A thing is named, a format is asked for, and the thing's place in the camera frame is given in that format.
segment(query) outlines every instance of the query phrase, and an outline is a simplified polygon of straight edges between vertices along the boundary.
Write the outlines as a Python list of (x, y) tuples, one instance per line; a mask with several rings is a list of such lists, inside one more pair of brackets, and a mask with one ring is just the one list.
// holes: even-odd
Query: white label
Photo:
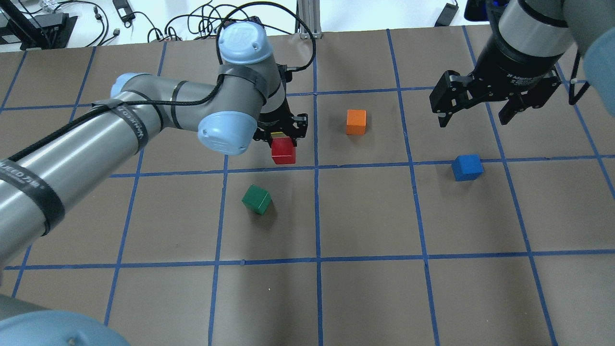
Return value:
[(21, 40), (19, 40), (17, 38), (17, 36), (15, 35), (6, 35), (6, 36), (2, 36), (2, 39), (4, 39), (5, 41), (7, 41), (8, 43), (17, 43), (17, 42), (21, 42)]

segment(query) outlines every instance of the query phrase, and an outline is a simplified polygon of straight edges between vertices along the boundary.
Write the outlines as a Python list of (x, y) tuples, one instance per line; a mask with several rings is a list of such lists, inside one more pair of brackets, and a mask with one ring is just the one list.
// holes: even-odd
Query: blue cube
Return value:
[(476, 154), (457, 156), (453, 162), (453, 173), (458, 182), (476, 180), (483, 172), (483, 165)]

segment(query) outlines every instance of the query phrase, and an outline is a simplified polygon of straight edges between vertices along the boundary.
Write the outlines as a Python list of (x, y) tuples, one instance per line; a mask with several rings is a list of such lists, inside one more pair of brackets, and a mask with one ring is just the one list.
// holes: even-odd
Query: black metal bar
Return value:
[(30, 21), (24, 16), (19, 9), (10, 0), (0, 0), (0, 8), (6, 13), (10, 19), (18, 26), (21, 33), (15, 33), (22, 41), (23, 35), (27, 36), (32, 42), (36, 43), (37, 47), (42, 49), (48, 49), (49, 43), (42, 34), (42, 29), (36, 28)]

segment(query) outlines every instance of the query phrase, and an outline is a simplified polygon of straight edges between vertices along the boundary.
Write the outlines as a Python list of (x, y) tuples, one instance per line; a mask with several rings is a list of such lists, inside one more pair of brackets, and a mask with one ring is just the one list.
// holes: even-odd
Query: grid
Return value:
[[(470, 38), (467, 33), (466, 27), (462, 28), (463, 34), (466, 39), (467, 47), (470, 52), (470, 56), (472, 58), (472, 62), (476, 64), (476, 59), (474, 55), (474, 51), (472, 49), (472, 44), (470, 43)], [(514, 204), (514, 208), (517, 214), (518, 223), (523, 235), (523, 240), (525, 242), (525, 251), (517, 251), (517, 252), (481, 252), (481, 253), (463, 253), (463, 254), (429, 254), (427, 251), (426, 237), (425, 231), (423, 227), (423, 218), (421, 213), (421, 203), (419, 198), (419, 191), (417, 188), (416, 181), (416, 173), (415, 168), (418, 166), (433, 166), (433, 165), (448, 165), (452, 163), (452, 160), (439, 160), (439, 161), (415, 161), (413, 159), (412, 148), (410, 145), (410, 139), (408, 135), (407, 128), (407, 119), (405, 112), (405, 105), (402, 98), (402, 92), (405, 91), (425, 91), (431, 90), (433, 87), (402, 87), (400, 83), (400, 75), (397, 64), (397, 57), (395, 54), (395, 47), (393, 43), (393, 39), (391, 36), (391, 32), (389, 30), (386, 31), (386, 36), (388, 40), (388, 46), (391, 53), (391, 60), (393, 66), (393, 73), (395, 76), (395, 88), (384, 88), (384, 89), (359, 89), (359, 90), (346, 90), (346, 91), (320, 91), (318, 88), (318, 67), (317, 61), (318, 56), (314, 60), (313, 66), (313, 91), (312, 92), (297, 92), (289, 94), (289, 97), (300, 97), (300, 96), (311, 96), (313, 99), (313, 124), (312, 128), (314, 131), (314, 165), (313, 166), (295, 166), (295, 167), (269, 167), (269, 168), (241, 168), (241, 169), (230, 169), (229, 168), (229, 158), (227, 156), (224, 157), (224, 164), (222, 170), (211, 170), (211, 171), (176, 171), (176, 172), (141, 172), (141, 164), (143, 162), (144, 149), (141, 151), (138, 157), (138, 164), (136, 171), (134, 173), (124, 173), (124, 174), (113, 174), (111, 178), (132, 178), (133, 179), (133, 187), (132, 193), (130, 195), (130, 201), (128, 210), (126, 212), (125, 224), (121, 238), (121, 245), (119, 248), (119, 252), (117, 254), (117, 261), (115, 263), (93, 263), (93, 264), (68, 264), (68, 265), (28, 265), (28, 258), (31, 253), (31, 247), (25, 252), (25, 256), (23, 258), (23, 262), (21, 265), (13, 265), (6, 267), (6, 270), (9, 271), (18, 271), (17, 280), (15, 282), (15, 286), (12, 292), (12, 295), (15, 297), (20, 287), (21, 278), (23, 273), (28, 270), (51, 270), (51, 269), (99, 269), (99, 268), (108, 268), (113, 269), (113, 282), (111, 284), (111, 290), (109, 292), (108, 304), (106, 308), (104, 323), (109, 324), (109, 318), (111, 316), (111, 311), (113, 309), (113, 301), (114, 294), (116, 290), (117, 280), (121, 269), (123, 268), (150, 268), (150, 267), (212, 267), (213, 268), (213, 284), (212, 284), (212, 295), (211, 295), (211, 303), (210, 303), (210, 315), (209, 322), (207, 328), (207, 334), (209, 339), (209, 345), (212, 344), (213, 332), (214, 332), (214, 321), (216, 318), (216, 297), (218, 296), (218, 276), (220, 267), (223, 266), (238, 266), (238, 265), (275, 265), (275, 264), (298, 264), (298, 263), (315, 263), (316, 265), (316, 292), (317, 292), (317, 330), (318, 330), (318, 344), (325, 344), (325, 333), (323, 327), (323, 283), (322, 283), (322, 264), (327, 262), (376, 262), (376, 261), (400, 261), (400, 260), (410, 260), (410, 261), (423, 261), (424, 262), (424, 276), (426, 280), (426, 292), (427, 299), (429, 305), (429, 313), (431, 326), (433, 331), (433, 339), (435, 345), (440, 345), (440, 333), (438, 331), (438, 311), (435, 307), (435, 298), (432, 289), (432, 273), (430, 271), (430, 261), (431, 260), (439, 260), (439, 259), (484, 259), (484, 258), (509, 258), (509, 257), (523, 257), (527, 258), (530, 262), (531, 271), (534, 277), (534, 282), (536, 285), (536, 290), (538, 292), (539, 301), (541, 304), (541, 310), (544, 315), (544, 320), (546, 322), (546, 326), (548, 329), (550, 341), (552, 345), (557, 345), (557, 335), (554, 331), (554, 327), (552, 325), (551, 317), (549, 314), (549, 307), (547, 306), (546, 299), (544, 297), (541, 278), (538, 275), (538, 270), (536, 268), (535, 258), (537, 257), (548, 257), (548, 256), (562, 256), (562, 255), (599, 255), (599, 254), (615, 254), (615, 249), (579, 249), (579, 250), (562, 250), (562, 251), (533, 251), (530, 238), (526, 232), (526, 227), (522, 215), (522, 210), (520, 207), (520, 203), (517, 198), (517, 193), (515, 191), (515, 185), (513, 183), (513, 178), (511, 176), (509, 170), (509, 163), (519, 163), (519, 162), (539, 162), (539, 161), (597, 161), (600, 165), (600, 169), (604, 175), (606, 183), (610, 189), (611, 195), (615, 198), (615, 189), (613, 187), (612, 181), (609, 177), (607, 168), (604, 164), (604, 159), (615, 158), (615, 155), (604, 155), (598, 151), (598, 148), (595, 142), (592, 139), (589, 128), (587, 127), (584, 117), (579, 109), (579, 107), (574, 106), (574, 110), (578, 116), (580, 123), (582, 124), (582, 128), (587, 136), (587, 140), (589, 141), (594, 155), (584, 155), (584, 156), (560, 156), (553, 158), (542, 158), (542, 157), (527, 157), (527, 158), (507, 158), (504, 147), (502, 145), (498, 128), (496, 126), (493, 112), (490, 104), (486, 103), (486, 111), (488, 113), (491, 128), (493, 130), (493, 134), (496, 139), (496, 143), (499, 150), (500, 158), (493, 159), (482, 159), (483, 163), (499, 163), (502, 164), (504, 171), (506, 173), (506, 179), (508, 182), (508, 186), (510, 189), (510, 195), (512, 197), (512, 201)], [(87, 82), (90, 67), (92, 66), (92, 62), (95, 58), (95, 54), (97, 52), (97, 48), (92, 49), (91, 56), (89, 58), (89, 62), (87, 68), (85, 69), (85, 75), (81, 81), (81, 86), (79, 89), (79, 93), (77, 95), (77, 99), (74, 104), (66, 104), (66, 105), (47, 105), (47, 106), (33, 106), (33, 107), (6, 107), (7, 101), (9, 99), (10, 93), (15, 85), (15, 81), (17, 80), (20, 70), (24, 64), (24, 61), (27, 56), (27, 52), (23, 54), (23, 57), (19, 63), (17, 68), (17, 72), (15, 73), (12, 82), (9, 86), (8, 92), (4, 97), (2, 106), (0, 107), (0, 115), (3, 111), (14, 111), (14, 110), (39, 110), (39, 109), (52, 109), (52, 108), (72, 108), (70, 120), (72, 120), (77, 112), (77, 109), (80, 107), (89, 107), (89, 104), (79, 103), (81, 99), (81, 94), (84, 90), (84, 86)], [(162, 54), (159, 60), (159, 67), (157, 74), (160, 76), (162, 73), (162, 67), (165, 59), (165, 55), (167, 53), (167, 43), (164, 43), (162, 47)], [(565, 81), (565, 86), (568, 88), (569, 82)], [(404, 144), (407, 154), (407, 161), (405, 162), (391, 162), (391, 163), (369, 163), (369, 164), (341, 164), (341, 165), (320, 165), (319, 164), (319, 139), (318, 139), (318, 102), (319, 96), (321, 95), (336, 95), (336, 94), (369, 94), (369, 93), (382, 93), (382, 92), (394, 92), (397, 94), (397, 98), (399, 101), (399, 110), (401, 114), (401, 122), (402, 122), (402, 131)], [(421, 243), (421, 253), (413, 254), (413, 255), (367, 255), (367, 256), (336, 256), (336, 257), (326, 257), (321, 255), (321, 234), (320, 234), (320, 196), (319, 192), (319, 176), (320, 170), (335, 170), (335, 169), (350, 169), (350, 168), (368, 168), (368, 167), (407, 167), (408, 173), (410, 174), (411, 179), (411, 187), (413, 193), (413, 199), (415, 204), (415, 213), (418, 221), (418, 232)], [(229, 175), (234, 174), (242, 174), (249, 172), (271, 172), (271, 171), (313, 171), (314, 172), (314, 220), (315, 220), (315, 256), (314, 257), (299, 257), (299, 258), (284, 258), (284, 259), (261, 259), (261, 260), (221, 260), (220, 252), (221, 245), (223, 239), (223, 225), (224, 225), (224, 209), (226, 202), (226, 192), (227, 192), (227, 182)], [(216, 238), (216, 248), (215, 248), (215, 260), (203, 260), (203, 261), (188, 261), (188, 262), (145, 262), (145, 263), (124, 263), (122, 261), (122, 256), (124, 252), (124, 245), (126, 242), (127, 234), (129, 231), (130, 220), (133, 211), (133, 205), (135, 203), (135, 197), (137, 194), (137, 188), (139, 184), (139, 180), (142, 177), (162, 177), (162, 176), (173, 176), (173, 175), (208, 175), (208, 174), (218, 174), (223, 176), (223, 184), (221, 191), (221, 200), (220, 200), (220, 218), (218, 220), (218, 232)]]

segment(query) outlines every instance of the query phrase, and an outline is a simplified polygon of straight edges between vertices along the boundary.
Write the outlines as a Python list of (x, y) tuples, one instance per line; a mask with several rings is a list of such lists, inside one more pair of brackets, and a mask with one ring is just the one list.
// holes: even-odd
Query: orange cube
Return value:
[(364, 135), (367, 127), (367, 111), (348, 110), (346, 116), (346, 134)]

